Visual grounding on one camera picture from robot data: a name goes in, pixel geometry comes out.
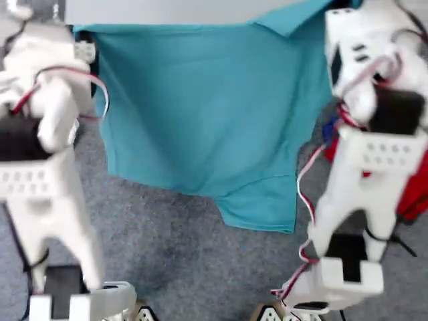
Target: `teal cloth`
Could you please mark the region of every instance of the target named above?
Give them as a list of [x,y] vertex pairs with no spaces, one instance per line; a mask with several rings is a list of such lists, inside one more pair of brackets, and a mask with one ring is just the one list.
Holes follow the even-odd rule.
[[110,91],[109,173],[212,197],[234,227],[293,232],[298,151],[331,99],[329,2],[236,25],[78,27]]

